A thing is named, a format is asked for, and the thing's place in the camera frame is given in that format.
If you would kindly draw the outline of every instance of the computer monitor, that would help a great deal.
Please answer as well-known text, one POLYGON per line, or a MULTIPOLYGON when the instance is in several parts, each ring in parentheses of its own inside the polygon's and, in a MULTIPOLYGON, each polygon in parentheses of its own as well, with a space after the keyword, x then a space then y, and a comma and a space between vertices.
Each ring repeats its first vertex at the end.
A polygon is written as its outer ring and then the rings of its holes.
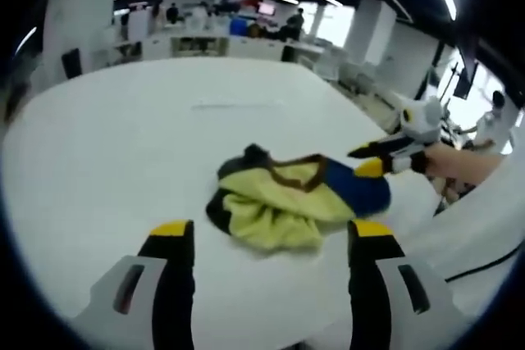
POLYGON ((464 68, 459 76, 454 96, 466 99, 477 70, 477 49, 481 32, 486 30, 491 0, 460 0, 460 12, 453 24, 454 38, 464 68))
POLYGON ((265 16, 273 16, 276 13, 276 7, 269 3, 260 2, 257 12, 265 16))

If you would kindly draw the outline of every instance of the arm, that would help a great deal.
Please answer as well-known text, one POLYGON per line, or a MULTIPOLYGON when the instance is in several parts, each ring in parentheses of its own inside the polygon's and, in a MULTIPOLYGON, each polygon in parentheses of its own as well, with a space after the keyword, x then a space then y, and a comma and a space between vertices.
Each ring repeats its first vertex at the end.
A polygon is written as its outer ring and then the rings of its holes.
POLYGON ((458 134, 468 134, 468 133, 474 133, 475 131, 477 131, 477 126, 471 127, 470 129, 466 129, 466 130, 459 130, 457 133, 458 134))
POLYGON ((486 139, 483 143, 480 143, 479 145, 474 145, 473 151, 477 150, 485 150, 488 148, 491 148, 493 145, 495 145, 495 142, 491 139, 486 139))
POLYGON ((425 151, 428 158, 427 174, 480 184, 503 160, 502 155, 480 155, 437 143, 425 151))

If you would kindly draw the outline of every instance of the folded towel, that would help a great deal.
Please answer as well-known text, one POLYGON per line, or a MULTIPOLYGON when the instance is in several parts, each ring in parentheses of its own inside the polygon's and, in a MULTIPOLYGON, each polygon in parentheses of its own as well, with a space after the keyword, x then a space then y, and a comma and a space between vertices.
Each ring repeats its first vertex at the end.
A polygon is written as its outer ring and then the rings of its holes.
POLYGON ((250 145, 217 174, 208 217, 225 233, 264 250, 318 248, 319 223, 366 219, 390 205, 385 178, 360 178, 322 155, 274 161, 250 145))

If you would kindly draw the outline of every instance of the white tabletop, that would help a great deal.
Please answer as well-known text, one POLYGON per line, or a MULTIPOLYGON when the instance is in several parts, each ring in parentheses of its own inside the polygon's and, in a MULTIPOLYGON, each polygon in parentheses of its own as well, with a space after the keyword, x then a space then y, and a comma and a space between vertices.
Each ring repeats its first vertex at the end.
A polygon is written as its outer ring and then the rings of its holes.
MULTIPOLYGON (((21 255, 59 314, 81 311, 91 285, 152 228, 192 219, 195 348, 283 348, 348 315, 346 233, 327 235, 317 254, 251 252, 206 217, 215 171, 250 143, 280 160, 321 152, 356 165, 345 154, 382 135, 301 66, 145 61, 33 99, 4 140, 4 193, 21 255)), ((431 219, 436 197, 423 177, 389 181, 385 223, 406 234, 431 219)))

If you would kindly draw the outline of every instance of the blue cloth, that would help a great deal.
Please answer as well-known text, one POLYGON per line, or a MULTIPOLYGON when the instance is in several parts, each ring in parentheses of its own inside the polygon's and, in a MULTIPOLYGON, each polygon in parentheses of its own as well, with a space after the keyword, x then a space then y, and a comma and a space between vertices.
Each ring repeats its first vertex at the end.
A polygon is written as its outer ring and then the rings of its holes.
POLYGON ((248 21, 243 18, 233 18, 230 23, 230 34, 234 36, 248 35, 248 21))
POLYGON ((358 177, 350 167, 328 159, 324 183, 352 207, 358 218, 376 215, 390 206, 390 186, 384 177, 358 177))

